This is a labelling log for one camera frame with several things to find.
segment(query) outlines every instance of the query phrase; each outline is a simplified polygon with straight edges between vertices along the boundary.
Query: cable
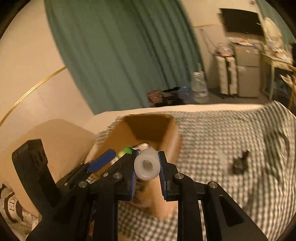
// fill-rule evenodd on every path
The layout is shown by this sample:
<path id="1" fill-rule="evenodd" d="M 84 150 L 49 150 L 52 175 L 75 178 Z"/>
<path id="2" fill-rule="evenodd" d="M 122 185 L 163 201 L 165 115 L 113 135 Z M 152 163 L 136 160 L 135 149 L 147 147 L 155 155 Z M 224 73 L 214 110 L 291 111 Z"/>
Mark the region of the cable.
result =
<path id="1" fill-rule="evenodd" d="M 206 47 L 207 47 L 208 52 L 209 52 L 211 55 L 215 55 L 215 54 L 211 53 L 211 51 L 210 51 L 210 47 L 209 47 L 209 45 L 208 45 L 208 43 L 207 43 L 207 40 L 206 40 L 205 35 L 204 35 L 204 30 L 203 30 L 202 28 L 200 28 L 200 32 L 201 32 L 201 36 L 202 36 L 202 38 L 203 38 L 203 40 L 204 40 L 204 43 L 205 43 L 205 45 L 206 45 Z M 209 40 L 210 43 L 214 46 L 214 48 L 216 48 L 216 46 L 215 46 L 215 45 L 213 44 L 213 42 L 210 40 L 209 36 L 208 36 L 208 40 Z"/>

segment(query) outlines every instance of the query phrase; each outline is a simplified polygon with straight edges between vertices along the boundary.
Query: metal screw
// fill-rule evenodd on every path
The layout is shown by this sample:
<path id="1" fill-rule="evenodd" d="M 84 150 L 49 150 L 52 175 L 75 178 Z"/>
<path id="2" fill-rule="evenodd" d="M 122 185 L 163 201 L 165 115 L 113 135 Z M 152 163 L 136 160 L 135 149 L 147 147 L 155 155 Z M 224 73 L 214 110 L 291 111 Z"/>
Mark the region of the metal screw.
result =
<path id="1" fill-rule="evenodd" d="M 216 183 L 216 182 L 210 182 L 210 187 L 211 188 L 217 188 L 218 187 L 218 183 Z"/>
<path id="2" fill-rule="evenodd" d="M 119 179 L 122 177 L 122 174 L 120 172 L 116 172 L 113 174 L 113 177 L 116 178 L 116 179 Z"/>
<path id="3" fill-rule="evenodd" d="M 175 178 L 177 178 L 177 179 L 182 179 L 183 177 L 184 177 L 184 175 L 182 173 L 175 174 Z"/>
<path id="4" fill-rule="evenodd" d="M 88 182 L 87 182 L 87 181 L 82 181 L 82 182 L 80 182 L 80 183 L 78 184 L 78 186 L 79 186 L 80 188 L 85 188 L 87 185 L 88 185 Z"/>

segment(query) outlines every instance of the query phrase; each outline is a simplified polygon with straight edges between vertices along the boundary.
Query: green curtain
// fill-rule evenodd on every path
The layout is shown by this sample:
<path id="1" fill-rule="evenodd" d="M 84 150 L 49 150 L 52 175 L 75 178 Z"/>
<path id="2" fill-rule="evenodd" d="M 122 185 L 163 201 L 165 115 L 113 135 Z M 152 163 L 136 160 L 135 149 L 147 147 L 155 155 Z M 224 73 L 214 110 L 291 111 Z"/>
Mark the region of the green curtain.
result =
<path id="1" fill-rule="evenodd" d="M 289 44 L 289 42 L 295 42 L 291 30 L 275 9 L 265 0 L 257 0 L 257 4 L 263 17 L 270 18 L 276 24 L 279 30 L 281 30 L 283 42 L 285 44 Z"/>
<path id="2" fill-rule="evenodd" d="M 201 63 L 179 0 L 45 0 L 45 7 L 94 114 L 148 107 L 147 92 L 188 85 Z"/>

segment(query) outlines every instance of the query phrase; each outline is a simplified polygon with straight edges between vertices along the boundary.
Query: white cylindrical object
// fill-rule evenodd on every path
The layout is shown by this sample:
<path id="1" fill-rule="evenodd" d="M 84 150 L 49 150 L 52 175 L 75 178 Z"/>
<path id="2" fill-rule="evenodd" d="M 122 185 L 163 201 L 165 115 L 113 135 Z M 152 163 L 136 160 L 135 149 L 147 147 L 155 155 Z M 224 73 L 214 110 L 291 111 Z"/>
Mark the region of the white cylindrical object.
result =
<path id="1" fill-rule="evenodd" d="M 160 163 L 158 152 L 147 148 L 140 152 L 134 162 L 135 173 L 142 180 L 152 180 L 159 175 Z"/>

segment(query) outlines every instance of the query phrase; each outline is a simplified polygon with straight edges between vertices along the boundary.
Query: blue object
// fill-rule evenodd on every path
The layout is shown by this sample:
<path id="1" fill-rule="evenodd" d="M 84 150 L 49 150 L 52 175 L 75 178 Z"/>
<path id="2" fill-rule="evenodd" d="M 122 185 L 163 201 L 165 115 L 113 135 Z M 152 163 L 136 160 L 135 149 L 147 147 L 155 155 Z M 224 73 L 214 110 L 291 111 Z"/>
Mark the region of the blue object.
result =
<path id="1" fill-rule="evenodd" d="M 87 171 L 89 173 L 94 173 L 100 170 L 103 166 L 107 165 L 109 162 L 111 162 L 116 157 L 116 152 L 112 149 L 107 150 L 102 155 L 100 155 L 97 159 L 92 161 Z"/>
<path id="2" fill-rule="evenodd" d="M 194 102 L 194 91 L 190 87 L 182 87 L 178 89 L 178 96 L 183 100 L 184 104 L 195 104 Z"/>

